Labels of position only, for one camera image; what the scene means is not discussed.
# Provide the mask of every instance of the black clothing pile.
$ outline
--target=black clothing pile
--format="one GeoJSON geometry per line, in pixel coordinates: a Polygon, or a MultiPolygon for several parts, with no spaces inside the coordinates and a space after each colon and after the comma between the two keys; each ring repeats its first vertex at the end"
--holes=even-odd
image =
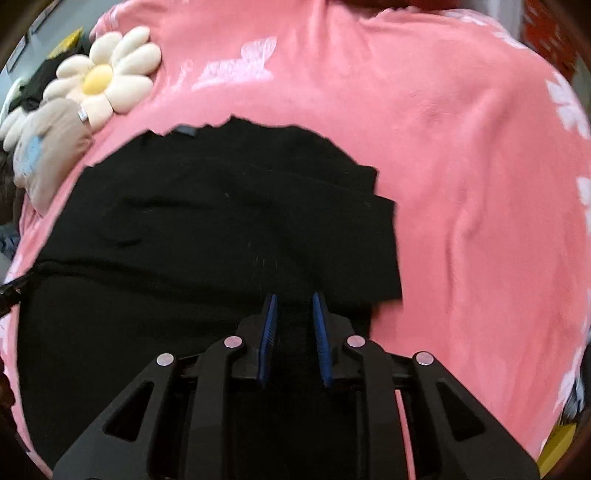
{"type": "MultiPolygon", "coordinates": [[[[272,414],[284,425],[275,478],[306,469],[294,449],[332,421],[310,360],[312,294],[361,335],[372,304],[401,298],[394,204],[373,194],[376,175],[313,132],[236,118],[194,137],[145,133],[87,168],[21,305],[21,395],[39,454],[53,466],[150,360],[200,353],[276,293],[281,375],[317,388],[272,414]]],[[[335,468],[337,437],[308,478],[335,468]]]]}

